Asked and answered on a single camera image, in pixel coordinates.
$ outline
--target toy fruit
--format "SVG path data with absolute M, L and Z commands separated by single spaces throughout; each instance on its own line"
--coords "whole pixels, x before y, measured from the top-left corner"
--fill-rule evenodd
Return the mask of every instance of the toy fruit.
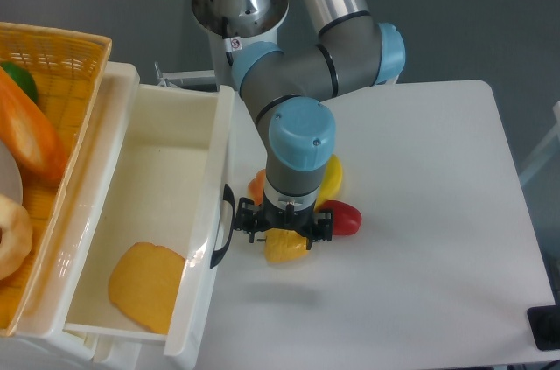
M 37 85 L 29 71 L 9 61 L 1 63 L 0 67 L 8 73 L 11 79 L 29 96 L 33 103 L 37 104 L 39 100 Z
M 292 230 L 271 228 L 265 234 L 264 257 L 268 262 L 293 261 L 309 253 L 307 239 Z
M 348 204 L 341 201 L 328 200 L 320 207 L 331 209 L 334 216 L 332 234 L 337 236 L 350 236 L 356 234 L 361 226 L 361 213 Z
M 256 206 L 263 203 L 264 180 L 266 179 L 266 170 L 261 169 L 256 173 L 253 180 L 247 185 L 247 196 L 253 200 Z
M 24 167 L 58 183 L 67 154 L 56 129 L 16 82 L 0 68 L 0 140 Z
M 342 184 L 342 163 L 334 154 L 329 158 L 326 164 L 325 176 L 323 182 L 318 189 L 317 202 L 315 202 L 316 210 L 328 199 L 335 199 Z

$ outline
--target wicker basket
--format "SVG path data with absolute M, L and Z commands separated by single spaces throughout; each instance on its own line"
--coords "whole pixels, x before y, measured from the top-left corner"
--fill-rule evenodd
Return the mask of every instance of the wicker basket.
M 49 185 L 19 167 L 23 205 L 33 224 L 33 247 L 22 267 L 0 281 L 0 335 L 13 331 L 44 260 L 110 50 L 111 40 L 100 36 L 0 23 L 0 62 L 14 62 L 31 73 L 37 84 L 38 106 L 69 153 L 59 185 Z

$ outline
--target black object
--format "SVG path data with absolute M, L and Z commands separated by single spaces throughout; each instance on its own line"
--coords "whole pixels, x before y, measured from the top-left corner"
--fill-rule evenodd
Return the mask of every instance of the black object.
M 224 201 L 228 202 L 229 205 L 231 205 L 231 208 L 232 208 L 232 210 L 231 210 L 231 223 L 229 225 L 229 234 L 227 235 L 226 243 L 220 249 L 214 250 L 212 252 L 212 258 L 210 258 L 210 269 L 212 269 L 213 267 L 218 265 L 221 262 L 221 260 L 224 259 L 224 256 L 226 255 L 226 252 L 228 251 L 228 248 L 229 248 L 229 243 L 231 242 L 231 235 L 234 232 L 235 197 L 234 197 L 234 192 L 231 190 L 231 188 L 229 187 L 228 184 L 224 185 L 224 194 L 222 196 L 222 199 Z
M 560 349 L 560 306 L 539 306 L 527 310 L 536 347 L 541 351 Z
M 260 206 L 256 206 L 252 199 L 240 198 L 234 228 L 248 233 L 249 243 L 255 241 L 257 232 L 266 232 L 271 228 L 293 230 L 307 239 L 306 247 L 310 250 L 314 241 L 330 241 L 333 238 L 333 210 L 325 209 L 314 213 L 313 206 L 310 208 L 309 212 L 296 212 L 293 205 L 288 204 L 285 210 L 280 210 L 269 205 L 266 197 Z M 276 214 L 273 214 L 276 215 L 274 220 L 270 217 L 272 209 L 276 209 Z

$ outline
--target black handle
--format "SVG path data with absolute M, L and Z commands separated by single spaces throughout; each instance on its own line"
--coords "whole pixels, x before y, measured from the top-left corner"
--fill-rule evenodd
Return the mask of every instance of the black handle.
M 221 260 L 224 259 L 224 256 L 226 255 L 226 252 L 228 251 L 228 248 L 229 248 L 229 242 L 231 241 L 231 235 L 234 232 L 235 197 L 234 197 L 234 192 L 231 190 L 231 188 L 229 187 L 228 184 L 224 185 L 224 195 L 223 195 L 222 199 L 224 201 L 228 202 L 229 205 L 231 205 L 231 207 L 232 207 L 232 210 L 231 210 L 231 224 L 229 225 L 229 234 L 227 235 L 227 240 L 226 240 L 226 243 L 224 244 L 224 246 L 222 246 L 220 249 L 214 250 L 212 252 L 212 258 L 210 259 L 210 269 L 212 269 L 213 267 L 218 265 L 221 262 Z

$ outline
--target green pepper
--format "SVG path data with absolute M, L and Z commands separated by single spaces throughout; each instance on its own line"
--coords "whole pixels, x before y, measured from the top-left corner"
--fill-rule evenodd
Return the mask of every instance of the green pepper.
M 29 71 L 10 61 L 0 63 L 0 67 L 16 82 L 33 103 L 37 104 L 39 100 L 37 85 Z

